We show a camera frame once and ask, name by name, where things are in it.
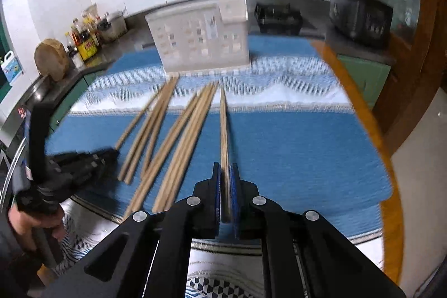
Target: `screw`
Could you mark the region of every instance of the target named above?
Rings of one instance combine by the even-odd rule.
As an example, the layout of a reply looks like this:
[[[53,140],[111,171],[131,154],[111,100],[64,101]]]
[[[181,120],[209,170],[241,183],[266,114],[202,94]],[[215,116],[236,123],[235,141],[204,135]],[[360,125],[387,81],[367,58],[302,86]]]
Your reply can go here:
[[[306,212],[306,219],[310,221],[317,221],[320,215],[317,211],[307,211]]]
[[[197,206],[200,203],[200,198],[198,198],[196,196],[188,197],[188,199],[186,200],[186,203],[189,206]]]
[[[263,204],[265,204],[267,202],[267,200],[265,199],[265,197],[262,196],[256,196],[253,197],[253,203],[257,206],[262,206]]]
[[[142,222],[146,220],[146,217],[148,217],[148,214],[145,213],[144,211],[137,211],[132,216],[133,220],[137,222]]]

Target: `yellow container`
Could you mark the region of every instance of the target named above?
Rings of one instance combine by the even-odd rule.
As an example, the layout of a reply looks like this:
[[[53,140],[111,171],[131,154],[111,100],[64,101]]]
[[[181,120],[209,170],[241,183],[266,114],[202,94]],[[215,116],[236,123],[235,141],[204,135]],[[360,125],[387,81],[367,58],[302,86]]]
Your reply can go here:
[[[86,40],[86,42],[81,43],[78,46],[78,51],[81,55],[81,58],[85,61],[92,57],[98,51],[98,49],[95,45],[95,42],[93,41],[93,38],[90,37],[88,40]]]

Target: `bundle of chopsticks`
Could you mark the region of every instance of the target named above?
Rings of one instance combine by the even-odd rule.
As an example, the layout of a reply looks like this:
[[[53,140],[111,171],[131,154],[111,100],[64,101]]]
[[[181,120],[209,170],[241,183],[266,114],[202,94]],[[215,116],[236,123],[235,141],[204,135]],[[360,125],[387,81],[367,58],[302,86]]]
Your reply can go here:
[[[141,209],[155,178],[160,172],[160,169],[171,152],[177,138],[184,129],[158,191],[152,211],[158,213],[168,210],[175,202],[182,184],[183,177],[188,168],[189,161],[191,160],[198,136],[202,130],[203,123],[208,114],[217,86],[215,84],[208,84],[198,95],[194,95],[191,98],[186,108],[172,125],[154,158],[151,159],[160,127],[168,109],[177,80],[178,77],[172,78],[167,81],[157,93],[155,93],[142,111],[129,124],[115,146],[116,149],[120,148],[131,130],[150,108],[150,105],[155,102],[152,111],[148,111],[146,120],[143,122],[141,129],[130,147],[129,153],[126,156],[118,175],[120,181],[124,181],[127,184],[132,181],[142,151],[148,143],[146,155],[142,162],[141,181],[124,214],[124,219],[129,217],[133,212]]]

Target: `plastic container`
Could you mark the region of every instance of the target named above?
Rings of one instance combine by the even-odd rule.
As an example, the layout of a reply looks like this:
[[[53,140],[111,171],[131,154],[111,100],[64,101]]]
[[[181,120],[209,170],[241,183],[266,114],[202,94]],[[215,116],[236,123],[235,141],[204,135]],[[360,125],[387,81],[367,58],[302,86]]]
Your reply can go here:
[[[6,53],[6,55],[4,56],[4,61],[1,64],[1,68],[6,76],[6,80],[9,83],[13,82],[19,75],[23,73],[22,67],[20,66],[20,63],[14,55],[13,51],[8,51]]]

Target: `wooden door frame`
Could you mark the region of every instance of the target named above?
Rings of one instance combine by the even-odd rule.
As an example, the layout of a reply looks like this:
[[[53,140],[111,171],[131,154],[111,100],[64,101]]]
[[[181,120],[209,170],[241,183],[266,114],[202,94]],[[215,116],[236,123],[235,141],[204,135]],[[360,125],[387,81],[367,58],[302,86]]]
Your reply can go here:
[[[446,60],[445,51],[441,52],[447,38],[441,22],[445,8],[445,0],[421,0],[413,43],[395,34],[390,37],[388,51],[396,63],[373,113],[391,154],[416,127],[441,84]]]

